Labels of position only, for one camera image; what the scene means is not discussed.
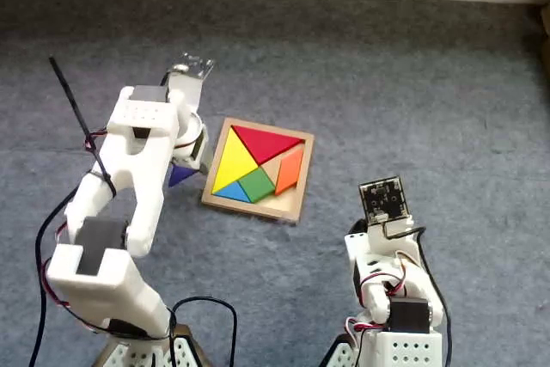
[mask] blue triangle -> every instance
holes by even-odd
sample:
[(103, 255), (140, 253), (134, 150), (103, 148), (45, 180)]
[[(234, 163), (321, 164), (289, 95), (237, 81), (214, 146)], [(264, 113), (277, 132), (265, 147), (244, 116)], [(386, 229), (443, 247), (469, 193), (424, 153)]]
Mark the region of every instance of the blue triangle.
[(185, 178), (189, 178), (195, 172), (197, 172), (197, 169), (177, 167), (174, 165), (172, 167), (172, 173), (170, 174), (170, 179), (168, 180), (168, 187), (171, 188), (174, 185), (179, 184)]
[(234, 199), (236, 201), (250, 202), (247, 195), (242, 190), (241, 185), (237, 181), (227, 185), (225, 188), (220, 189), (217, 193), (214, 193), (214, 195)]

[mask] yellow triangle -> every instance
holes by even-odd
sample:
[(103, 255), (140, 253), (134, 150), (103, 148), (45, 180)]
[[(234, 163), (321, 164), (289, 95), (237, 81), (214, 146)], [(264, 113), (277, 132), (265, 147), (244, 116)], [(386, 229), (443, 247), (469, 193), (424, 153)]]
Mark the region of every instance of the yellow triangle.
[(229, 135), (223, 147), (222, 160), (217, 168), (216, 180), (212, 193), (226, 187), (231, 182), (242, 178), (254, 171), (258, 165), (247, 148), (241, 142), (233, 128), (229, 128)]

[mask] tangram puzzle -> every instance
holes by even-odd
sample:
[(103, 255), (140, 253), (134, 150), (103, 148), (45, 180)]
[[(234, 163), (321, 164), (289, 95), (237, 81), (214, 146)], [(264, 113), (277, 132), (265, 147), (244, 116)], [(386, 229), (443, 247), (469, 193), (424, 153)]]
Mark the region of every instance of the tangram puzzle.
[(203, 202), (297, 221), (313, 142), (309, 133), (226, 118)]

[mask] gray carpet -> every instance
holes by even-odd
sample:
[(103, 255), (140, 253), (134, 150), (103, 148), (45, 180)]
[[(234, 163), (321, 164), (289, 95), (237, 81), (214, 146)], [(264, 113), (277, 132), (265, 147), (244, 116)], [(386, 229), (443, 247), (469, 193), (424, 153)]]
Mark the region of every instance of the gray carpet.
[[(217, 60), (201, 113), (313, 132), (301, 222), (166, 191), (138, 262), (167, 304), (195, 294), (239, 312), (236, 363), (318, 365), (358, 311), (344, 234), (357, 184), (400, 174), (454, 320), (454, 366), (547, 366), (550, 100), (528, 7), (430, 0), (0, 0), (0, 364), (26, 365), (39, 316), (34, 237), (92, 159), (47, 63), (92, 127), (126, 84), (158, 83), (181, 51)], [(129, 217), (123, 193), (105, 212)], [(45, 254), (52, 251), (46, 236)], [(41, 366), (89, 365), (104, 338), (48, 307)], [(179, 314), (216, 366), (229, 317)]]

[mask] perforated plate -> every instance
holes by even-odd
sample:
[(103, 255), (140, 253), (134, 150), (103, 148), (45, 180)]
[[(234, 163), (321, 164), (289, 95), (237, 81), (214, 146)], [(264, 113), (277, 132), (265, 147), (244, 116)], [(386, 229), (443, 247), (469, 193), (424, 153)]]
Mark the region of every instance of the perforated plate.
[(440, 333), (379, 333), (376, 367), (441, 367)]
[(353, 367), (355, 355), (347, 343), (340, 343), (329, 358), (327, 367)]
[[(186, 339), (175, 339), (174, 350), (176, 365), (179, 367), (201, 367)], [(152, 365), (153, 351), (147, 353), (137, 352), (131, 347), (119, 344), (103, 364), (103, 367), (151, 367)], [(172, 367), (170, 350), (156, 357), (156, 367)]]
[[(195, 359), (195, 354), (186, 339), (175, 339), (174, 351), (176, 365), (180, 367), (200, 367), (200, 362)], [(164, 355), (164, 367), (172, 367), (170, 351), (167, 351)]]

